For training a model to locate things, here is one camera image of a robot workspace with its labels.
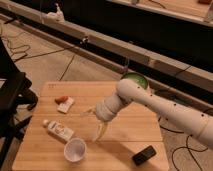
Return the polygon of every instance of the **red object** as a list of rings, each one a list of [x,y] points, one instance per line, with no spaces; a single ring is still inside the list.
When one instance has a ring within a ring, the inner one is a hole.
[[[212,0],[198,0],[199,3],[202,4],[210,4]]]
[[[68,96],[61,96],[55,99],[55,102],[59,105],[60,103],[64,103],[68,100]]]

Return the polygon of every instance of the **tube cap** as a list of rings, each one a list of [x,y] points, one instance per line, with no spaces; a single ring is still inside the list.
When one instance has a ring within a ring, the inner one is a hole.
[[[49,123],[50,123],[49,120],[47,120],[47,119],[44,119],[44,120],[43,120],[43,126],[44,126],[44,127],[47,127]]]

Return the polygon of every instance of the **white object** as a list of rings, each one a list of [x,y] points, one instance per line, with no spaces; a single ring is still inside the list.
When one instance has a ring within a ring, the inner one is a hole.
[[[83,139],[72,138],[64,147],[64,156],[70,162],[77,162],[84,158],[86,143]]]
[[[60,21],[60,22],[64,22],[65,21],[64,20],[64,13],[61,11],[58,3],[56,3],[55,5],[56,5],[56,8],[57,8],[57,12],[56,12],[57,17],[58,17],[57,20]]]
[[[47,16],[47,18],[50,18],[50,19],[53,19],[53,20],[58,19],[58,15],[55,12],[49,12],[46,16]]]
[[[65,102],[60,103],[58,105],[57,110],[62,113],[67,113],[70,107],[73,105],[73,103],[74,103],[74,99],[71,97],[68,97],[68,99]]]
[[[111,121],[122,108],[135,101],[167,118],[185,133],[213,149],[213,117],[151,94],[131,79],[120,80],[116,90],[116,93],[96,105],[95,114],[99,120]]]
[[[43,121],[43,126],[46,127],[51,134],[66,142],[69,141],[74,134],[73,130],[56,121],[49,121],[45,119]]]

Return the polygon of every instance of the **metal leg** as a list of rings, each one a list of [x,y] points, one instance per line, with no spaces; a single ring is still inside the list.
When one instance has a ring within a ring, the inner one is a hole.
[[[7,152],[10,148],[12,141],[13,141],[12,135],[6,137],[5,140],[4,140],[4,143],[3,143],[3,146],[2,146],[2,149],[1,149],[1,152],[0,152],[0,169],[2,168],[2,165],[4,163],[6,156],[7,156]]]

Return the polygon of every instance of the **wooden table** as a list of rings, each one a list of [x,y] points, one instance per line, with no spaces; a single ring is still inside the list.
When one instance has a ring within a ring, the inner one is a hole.
[[[95,116],[82,113],[115,91],[115,82],[48,82],[45,84],[33,118],[13,164],[14,171],[137,171],[168,170],[161,132],[155,113],[133,103],[123,109],[105,135],[92,142],[97,128]],[[68,114],[57,112],[56,97],[69,95],[75,104]],[[75,131],[87,144],[85,158],[70,163],[63,155],[64,144],[42,127],[44,119],[56,120]],[[152,145],[157,155],[136,167],[131,157]]]

